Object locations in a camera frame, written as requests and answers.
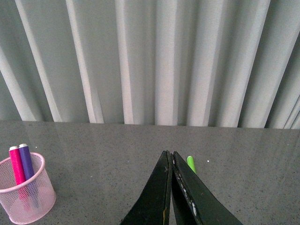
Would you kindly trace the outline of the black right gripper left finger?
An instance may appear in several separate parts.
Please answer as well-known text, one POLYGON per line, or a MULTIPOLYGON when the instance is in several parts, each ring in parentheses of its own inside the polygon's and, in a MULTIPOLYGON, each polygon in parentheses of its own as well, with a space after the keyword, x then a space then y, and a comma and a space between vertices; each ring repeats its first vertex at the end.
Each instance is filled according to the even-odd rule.
POLYGON ((169 224, 173 158, 163 151, 138 200, 121 221, 122 225, 169 224))

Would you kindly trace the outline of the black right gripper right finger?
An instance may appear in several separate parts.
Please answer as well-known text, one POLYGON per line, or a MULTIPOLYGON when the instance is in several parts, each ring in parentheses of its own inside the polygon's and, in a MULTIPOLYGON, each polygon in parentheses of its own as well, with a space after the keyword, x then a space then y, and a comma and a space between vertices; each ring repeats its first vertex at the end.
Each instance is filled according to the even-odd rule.
POLYGON ((178 152, 173 153, 172 202, 178 225, 241 225, 178 152))

